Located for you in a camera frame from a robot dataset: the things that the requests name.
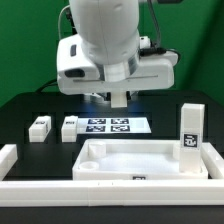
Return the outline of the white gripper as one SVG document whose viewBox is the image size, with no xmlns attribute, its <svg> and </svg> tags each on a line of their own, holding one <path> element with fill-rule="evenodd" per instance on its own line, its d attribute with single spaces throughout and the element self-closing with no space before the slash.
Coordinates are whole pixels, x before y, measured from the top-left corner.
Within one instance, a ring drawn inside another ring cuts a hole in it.
<svg viewBox="0 0 224 224">
<path fill-rule="evenodd" d="M 140 90 L 167 89 L 174 84 L 173 67 L 179 61 L 179 54 L 164 48 L 153 49 L 146 45 L 148 38 L 140 39 L 140 51 L 128 61 L 115 65 L 97 65 L 100 78 L 95 81 L 75 81 L 62 78 L 57 73 L 60 91 L 67 95 L 87 93 L 126 92 Z M 78 44 L 82 39 L 74 35 L 60 42 Z"/>
</svg>

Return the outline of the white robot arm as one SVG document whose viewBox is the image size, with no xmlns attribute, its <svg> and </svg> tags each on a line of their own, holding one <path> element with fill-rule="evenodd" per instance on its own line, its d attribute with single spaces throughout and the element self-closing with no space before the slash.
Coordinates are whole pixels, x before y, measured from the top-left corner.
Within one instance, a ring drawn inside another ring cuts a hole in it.
<svg viewBox="0 0 224 224">
<path fill-rule="evenodd" d="M 138 31 L 143 0 L 69 0 L 77 33 L 59 42 L 57 82 L 67 95 L 166 89 L 179 55 Z"/>
</svg>

